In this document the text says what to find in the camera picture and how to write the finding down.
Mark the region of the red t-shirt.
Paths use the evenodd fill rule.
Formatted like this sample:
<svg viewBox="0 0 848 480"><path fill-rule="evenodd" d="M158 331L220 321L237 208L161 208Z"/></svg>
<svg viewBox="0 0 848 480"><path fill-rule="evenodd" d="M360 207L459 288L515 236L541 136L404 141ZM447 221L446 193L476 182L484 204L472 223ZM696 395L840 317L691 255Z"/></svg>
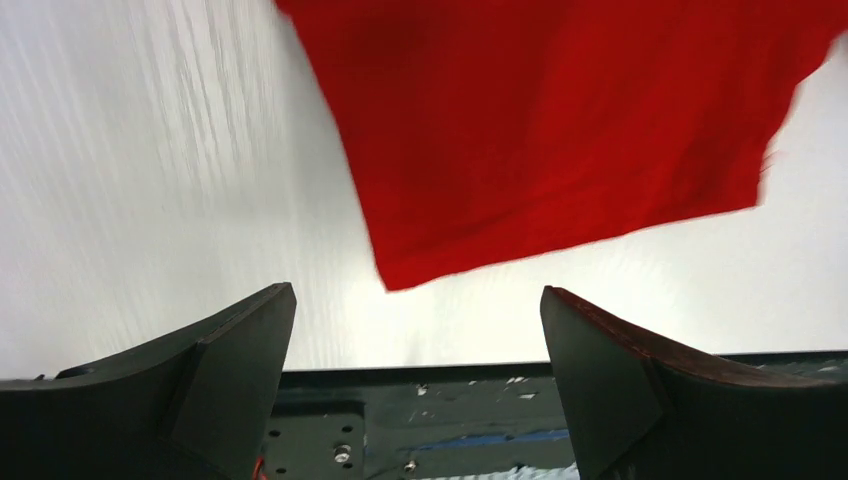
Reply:
<svg viewBox="0 0 848 480"><path fill-rule="evenodd" d="M753 207L843 1L282 1L385 287Z"/></svg>

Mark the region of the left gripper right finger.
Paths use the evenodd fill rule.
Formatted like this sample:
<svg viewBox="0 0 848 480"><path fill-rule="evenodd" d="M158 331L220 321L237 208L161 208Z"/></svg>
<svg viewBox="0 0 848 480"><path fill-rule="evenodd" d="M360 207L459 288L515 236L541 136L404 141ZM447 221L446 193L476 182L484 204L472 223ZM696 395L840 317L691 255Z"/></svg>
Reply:
<svg viewBox="0 0 848 480"><path fill-rule="evenodd" d="M847 355L718 356L558 287L540 303L584 479L843 479Z"/></svg>

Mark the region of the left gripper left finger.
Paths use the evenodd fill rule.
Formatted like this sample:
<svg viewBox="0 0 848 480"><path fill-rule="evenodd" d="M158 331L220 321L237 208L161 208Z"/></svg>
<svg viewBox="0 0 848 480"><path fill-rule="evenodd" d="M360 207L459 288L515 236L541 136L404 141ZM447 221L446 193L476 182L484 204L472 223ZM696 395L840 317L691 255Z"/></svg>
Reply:
<svg viewBox="0 0 848 480"><path fill-rule="evenodd" d="M1 384L5 479L249 479L297 300L270 285L137 347Z"/></svg>

